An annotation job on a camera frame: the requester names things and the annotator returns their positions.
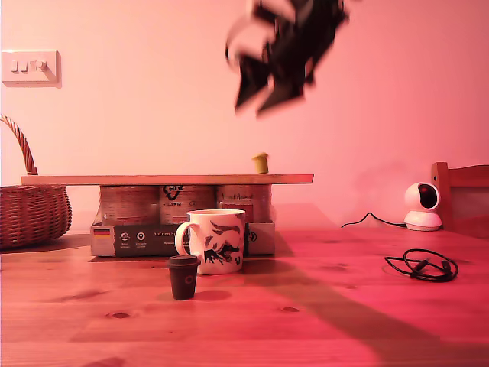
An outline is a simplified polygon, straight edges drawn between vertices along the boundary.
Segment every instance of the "small yellow cup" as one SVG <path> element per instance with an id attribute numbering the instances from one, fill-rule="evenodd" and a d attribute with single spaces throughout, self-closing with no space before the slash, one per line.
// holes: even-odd
<path id="1" fill-rule="evenodd" d="M 267 174 L 268 173 L 268 154 L 260 153 L 259 155 L 253 157 L 253 161 L 255 167 L 257 169 L 258 174 Z"/>

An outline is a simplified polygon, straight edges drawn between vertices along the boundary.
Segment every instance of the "basket handle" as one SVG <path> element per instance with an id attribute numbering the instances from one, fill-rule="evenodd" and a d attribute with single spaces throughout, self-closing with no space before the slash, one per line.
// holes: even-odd
<path id="1" fill-rule="evenodd" d="M 24 155 L 25 169 L 28 175 L 37 175 L 37 168 L 34 165 L 34 159 L 32 158 L 31 149 L 27 139 L 24 136 L 22 130 L 17 126 L 17 124 L 10 119 L 8 116 L 0 115 L 0 120 L 2 120 L 15 134 L 19 145 L 22 149 L 22 155 Z"/>

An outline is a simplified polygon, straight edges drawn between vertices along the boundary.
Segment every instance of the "wooden chair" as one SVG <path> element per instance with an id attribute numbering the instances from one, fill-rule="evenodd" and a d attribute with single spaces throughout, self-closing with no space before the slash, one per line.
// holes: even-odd
<path id="1" fill-rule="evenodd" d="M 432 165 L 431 180 L 440 194 L 438 214 L 442 219 L 443 229 L 489 239 L 489 213 L 456 219 L 452 198 L 453 188 L 489 188 L 489 165 L 449 168 L 446 162 L 436 162 Z"/>

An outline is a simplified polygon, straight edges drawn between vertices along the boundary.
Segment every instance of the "small black cup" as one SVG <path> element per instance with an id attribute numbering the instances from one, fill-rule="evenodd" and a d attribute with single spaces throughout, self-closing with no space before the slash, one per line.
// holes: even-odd
<path id="1" fill-rule="evenodd" d="M 168 259 L 171 291 L 176 300 L 188 300 L 196 293 L 197 267 L 200 260 L 196 256 L 180 255 Z"/>

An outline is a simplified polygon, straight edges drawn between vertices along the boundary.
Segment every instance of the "cardboard box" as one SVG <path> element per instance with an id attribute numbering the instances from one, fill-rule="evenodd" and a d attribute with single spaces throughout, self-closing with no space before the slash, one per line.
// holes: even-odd
<path id="1" fill-rule="evenodd" d="M 175 232 L 178 224 L 104 226 L 96 219 L 90 228 L 93 256 L 141 257 L 178 255 Z M 244 238 L 244 256 L 275 253 L 275 223 L 248 223 Z M 188 236 L 184 246 L 189 251 Z"/>

